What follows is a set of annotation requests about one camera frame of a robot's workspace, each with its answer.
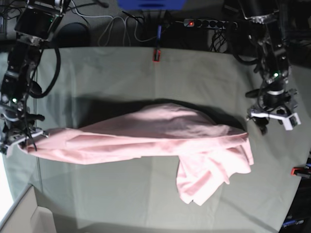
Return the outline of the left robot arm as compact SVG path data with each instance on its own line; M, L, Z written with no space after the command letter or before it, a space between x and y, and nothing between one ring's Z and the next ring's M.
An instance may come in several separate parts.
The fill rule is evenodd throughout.
M246 98L256 101L247 110L247 119L256 124L262 135L267 133L271 119L291 131L301 121L295 111L297 90L287 88L291 68L277 18L277 3L274 0L241 0L239 3L244 18L261 26L251 40L258 53L254 71L260 74L262 83L258 89L245 93Z

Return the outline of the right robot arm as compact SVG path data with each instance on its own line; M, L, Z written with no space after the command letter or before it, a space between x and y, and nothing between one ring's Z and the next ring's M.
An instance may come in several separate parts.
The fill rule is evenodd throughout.
M46 97L54 87L61 67L59 47L54 46L56 69L52 81L45 91L34 80L43 51L52 45L53 36L70 1L29 0L18 18L15 32L18 38L8 54L8 67L0 85L0 118L4 127L0 131L0 152L9 157L13 147L34 142L34 138L47 134L35 126L44 121L43 115L30 114L27 107L29 97Z

